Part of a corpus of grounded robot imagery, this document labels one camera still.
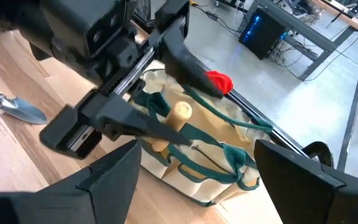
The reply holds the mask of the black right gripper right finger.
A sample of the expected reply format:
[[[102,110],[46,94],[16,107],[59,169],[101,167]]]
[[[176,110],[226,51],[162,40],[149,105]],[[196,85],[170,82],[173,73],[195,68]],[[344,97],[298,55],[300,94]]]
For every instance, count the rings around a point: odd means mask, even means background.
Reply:
[[[254,151],[283,224],[358,224],[358,178],[266,140]]]

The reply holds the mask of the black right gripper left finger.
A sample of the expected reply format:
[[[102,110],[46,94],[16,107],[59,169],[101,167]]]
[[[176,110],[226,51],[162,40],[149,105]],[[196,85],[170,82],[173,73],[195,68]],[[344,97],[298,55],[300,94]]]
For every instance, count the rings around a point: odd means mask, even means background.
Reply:
[[[131,140],[38,192],[0,192],[0,224],[124,224],[140,159]]]

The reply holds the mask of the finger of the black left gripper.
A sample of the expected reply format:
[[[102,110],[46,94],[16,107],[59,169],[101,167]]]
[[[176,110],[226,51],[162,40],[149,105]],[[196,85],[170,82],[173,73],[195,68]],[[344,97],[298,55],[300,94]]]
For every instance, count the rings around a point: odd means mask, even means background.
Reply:
[[[190,145],[191,141],[173,128],[137,110],[117,95],[90,95],[82,102],[86,124],[109,139],[129,135],[160,139],[173,144]]]
[[[204,74],[197,59],[186,47],[180,20],[160,26],[160,32],[160,52],[167,75],[181,85],[188,85],[209,96],[222,98],[223,92]]]

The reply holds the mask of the silver trowel wooden handle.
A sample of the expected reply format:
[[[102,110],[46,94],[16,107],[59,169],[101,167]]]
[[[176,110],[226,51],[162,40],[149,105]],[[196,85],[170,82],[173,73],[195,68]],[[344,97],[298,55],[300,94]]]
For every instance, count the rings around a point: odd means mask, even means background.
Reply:
[[[21,98],[9,99],[0,91],[0,109],[5,113],[32,124],[46,124],[47,117],[43,111]]]
[[[178,101],[164,120],[164,124],[173,128],[175,131],[181,130],[185,123],[191,118],[192,107],[185,101]],[[152,149],[156,152],[162,152],[170,142],[154,140],[151,143]]]

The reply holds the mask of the beige green gardening bag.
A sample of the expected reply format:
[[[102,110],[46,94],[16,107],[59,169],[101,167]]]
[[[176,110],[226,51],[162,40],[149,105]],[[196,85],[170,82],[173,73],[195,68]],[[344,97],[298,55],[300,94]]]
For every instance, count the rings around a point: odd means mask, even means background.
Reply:
[[[188,103],[192,109],[180,130],[192,145],[170,144],[157,152],[150,140],[143,139],[144,169],[204,207],[259,186],[254,148],[256,141],[270,140],[268,123],[255,124],[227,98],[182,87],[163,69],[148,70],[141,79],[146,86],[132,100],[138,110],[163,121],[175,103]]]

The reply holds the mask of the red gardening glove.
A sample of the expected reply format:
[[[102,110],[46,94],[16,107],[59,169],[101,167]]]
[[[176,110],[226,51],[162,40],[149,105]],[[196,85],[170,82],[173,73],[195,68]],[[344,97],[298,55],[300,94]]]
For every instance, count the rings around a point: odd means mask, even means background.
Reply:
[[[219,90],[222,91],[224,95],[233,90],[234,83],[226,74],[215,70],[206,71],[204,74],[218,87]]]

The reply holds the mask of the black table clamp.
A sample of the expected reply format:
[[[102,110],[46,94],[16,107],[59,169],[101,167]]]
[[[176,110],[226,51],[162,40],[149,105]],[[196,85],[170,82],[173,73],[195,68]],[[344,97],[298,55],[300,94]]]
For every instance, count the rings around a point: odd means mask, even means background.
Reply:
[[[333,154],[327,144],[321,141],[315,141],[307,145],[302,151],[310,158],[317,160],[326,166],[334,168]]]

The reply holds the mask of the black computer tower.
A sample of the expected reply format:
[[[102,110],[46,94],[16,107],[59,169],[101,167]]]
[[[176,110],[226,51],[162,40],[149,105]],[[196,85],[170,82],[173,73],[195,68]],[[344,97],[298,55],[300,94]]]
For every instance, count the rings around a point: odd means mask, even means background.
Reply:
[[[273,48],[286,35],[285,26],[258,8],[239,37],[239,42],[262,60],[270,55]]]

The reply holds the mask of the black frame workbench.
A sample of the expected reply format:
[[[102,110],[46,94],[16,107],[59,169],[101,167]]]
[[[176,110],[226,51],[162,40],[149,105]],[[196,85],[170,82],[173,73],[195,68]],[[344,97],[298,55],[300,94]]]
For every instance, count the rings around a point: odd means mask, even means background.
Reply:
[[[348,6],[344,6],[336,0],[309,0],[314,5],[324,9],[335,16],[335,20],[340,19],[347,23],[347,27],[338,33],[338,38],[329,40],[319,32],[312,29],[310,26],[301,22],[295,16],[285,11],[274,0],[252,0],[249,9],[244,9],[246,0],[215,0],[217,3],[221,2],[240,10],[244,13],[242,22],[239,26],[240,30],[244,30],[246,25],[251,20],[251,17],[256,9],[260,8],[266,12],[271,18],[275,19],[281,25],[289,27],[293,30],[294,34],[301,34],[306,39],[310,40],[315,46],[323,50],[323,53],[315,57],[311,53],[303,50],[300,45],[296,45],[293,37],[286,37],[285,41],[290,44],[294,49],[301,52],[304,56],[308,57],[313,63],[304,71],[300,80],[305,81],[317,67],[319,67],[352,33],[358,32],[358,1]]]

